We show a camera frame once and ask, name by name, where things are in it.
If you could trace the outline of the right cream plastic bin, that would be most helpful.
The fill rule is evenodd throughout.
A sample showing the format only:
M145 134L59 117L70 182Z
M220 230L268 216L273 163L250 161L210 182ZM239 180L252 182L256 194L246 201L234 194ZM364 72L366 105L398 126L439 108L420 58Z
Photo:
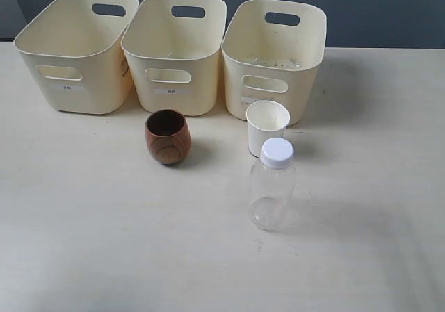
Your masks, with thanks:
M294 1L249 0L234 13L222 41L225 103L241 120L258 100L276 101L291 124L302 117L324 57L327 16Z

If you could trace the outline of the middle cream plastic bin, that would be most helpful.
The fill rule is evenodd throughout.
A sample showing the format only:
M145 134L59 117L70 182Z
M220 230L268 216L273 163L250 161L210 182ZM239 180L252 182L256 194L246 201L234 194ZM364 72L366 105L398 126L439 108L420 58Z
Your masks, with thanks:
M121 47L145 110L199 116L213 108L226 19L223 0L143 0Z

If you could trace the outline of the cream plastic bin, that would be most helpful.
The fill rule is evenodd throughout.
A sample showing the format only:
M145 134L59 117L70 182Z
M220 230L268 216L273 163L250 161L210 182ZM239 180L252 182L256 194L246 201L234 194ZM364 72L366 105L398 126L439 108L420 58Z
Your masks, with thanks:
M258 100L276 101L291 124L302 117L324 57L327 16L294 1L249 0L234 13L222 41L225 103L241 120Z
M124 103L133 79L121 39L139 0L53 0L15 37L47 103L103 115Z
M226 19L223 0L143 0L121 47L145 110L199 116L213 108Z

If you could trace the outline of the white paper cup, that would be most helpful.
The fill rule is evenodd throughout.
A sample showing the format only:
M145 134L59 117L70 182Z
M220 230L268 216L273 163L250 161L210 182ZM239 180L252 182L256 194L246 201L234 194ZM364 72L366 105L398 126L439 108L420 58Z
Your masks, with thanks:
M248 122L248 149L255 157L259 157L267 139L283 137L291 119L283 105L269 100L250 104L245 116Z

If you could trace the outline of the clear bottle white cap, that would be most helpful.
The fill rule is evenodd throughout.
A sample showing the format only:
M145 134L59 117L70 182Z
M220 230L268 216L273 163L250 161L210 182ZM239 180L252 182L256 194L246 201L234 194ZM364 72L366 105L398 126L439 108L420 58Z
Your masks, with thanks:
M248 214L256 227L278 229L296 186L293 145L284 138L267 139L250 170Z

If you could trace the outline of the brown wooden cup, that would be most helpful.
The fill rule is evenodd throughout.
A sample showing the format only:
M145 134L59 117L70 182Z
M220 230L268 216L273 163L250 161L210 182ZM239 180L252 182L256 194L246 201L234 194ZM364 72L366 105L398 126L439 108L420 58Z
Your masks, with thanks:
M152 113L145 123L147 149L163 165L182 162L191 149L191 135L186 118L176 110Z

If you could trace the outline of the left cream plastic bin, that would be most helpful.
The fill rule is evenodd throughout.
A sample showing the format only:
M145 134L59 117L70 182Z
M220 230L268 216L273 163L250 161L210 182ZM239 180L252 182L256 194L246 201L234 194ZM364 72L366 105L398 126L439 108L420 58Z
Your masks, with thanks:
M139 0L53 0L15 37L47 103L103 115L124 103L133 79L121 39Z

